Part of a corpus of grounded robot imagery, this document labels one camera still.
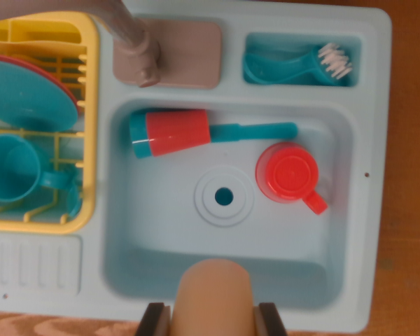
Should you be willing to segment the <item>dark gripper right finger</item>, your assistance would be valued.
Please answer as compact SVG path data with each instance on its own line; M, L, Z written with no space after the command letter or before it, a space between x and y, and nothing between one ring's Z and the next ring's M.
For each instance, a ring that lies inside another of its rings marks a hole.
M257 336L287 336L288 333L273 302L262 302L254 307Z

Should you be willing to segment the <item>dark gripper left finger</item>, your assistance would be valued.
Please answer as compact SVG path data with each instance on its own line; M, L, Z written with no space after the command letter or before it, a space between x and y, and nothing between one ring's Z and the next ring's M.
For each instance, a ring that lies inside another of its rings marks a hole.
M171 307L163 302L150 303L136 330L135 336L168 336Z

